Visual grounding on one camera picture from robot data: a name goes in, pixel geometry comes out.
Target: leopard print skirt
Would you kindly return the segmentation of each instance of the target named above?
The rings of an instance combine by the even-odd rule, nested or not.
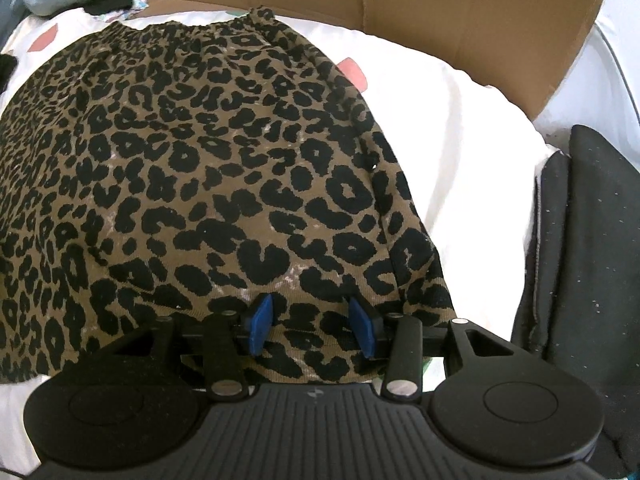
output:
[[[258,9],[113,23],[45,63],[0,120],[0,381],[55,374],[156,316],[270,292],[248,379],[378,372],[345,296],[454,317],[438,253],[366,102]]]

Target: white fabric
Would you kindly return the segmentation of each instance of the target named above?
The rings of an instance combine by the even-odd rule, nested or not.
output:
[[[640,105],[640,0],[604,0],[596,24],[619,60]],[[574,124],[600,132],[640,170],[640,124],[609,48],[597,28],[589,34],[567,77],[534,121],[553,145],[566,151]]]
[[[143,28],[169,20],[205,25],[232,18],[225,12],[187,12],[126,25]],[[282,20],[333,62],[351,57],[359,65],[368,81],[363,96],[406,173],[417,211],[440,252],[457,314],[509,339],[524,286],[534,178],[552,148],[497,89],[472,82],[443,61],[361,32]],[[53,24],[58,25],[53,43],[27,53]],[[14,35],[11,49],[19,65],[0,99],[0,112],[43,62],[106,26],[78,9]],[[429,377],[434,379],[426,388],[433,388],[442,374],[432,370]],[[0,420],[7,409],[0,399]],[[0,456],[7,445],[0,434]]]

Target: cardboard box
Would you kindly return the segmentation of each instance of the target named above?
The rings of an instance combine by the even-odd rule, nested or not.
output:
[[[499,88],[531,119],[580,51],[603,0],[150,0],[146,16],[271,7],[437,56]]]

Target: metal screw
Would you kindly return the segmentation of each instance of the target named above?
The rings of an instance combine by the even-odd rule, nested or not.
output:
[[[389,393],[398,397],[411,397],[418,391],[418,385],[406,379],[396,379],[395,381],[391,381],[386,386],[386,389]]]
[[[220,397],[231,397],[242,392],[242,384],[233,379],[222,379],[211,385],[211,391]]]

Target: ribbed plastic surface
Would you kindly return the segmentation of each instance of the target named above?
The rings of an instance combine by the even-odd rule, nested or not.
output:
[[[159,461],[91,473],[47,463],[31,480],[602,480],[583,464],[536,474],[474,463],[443,444],[415,406],[366,384],[266,384],[212,407],[202,427]]]

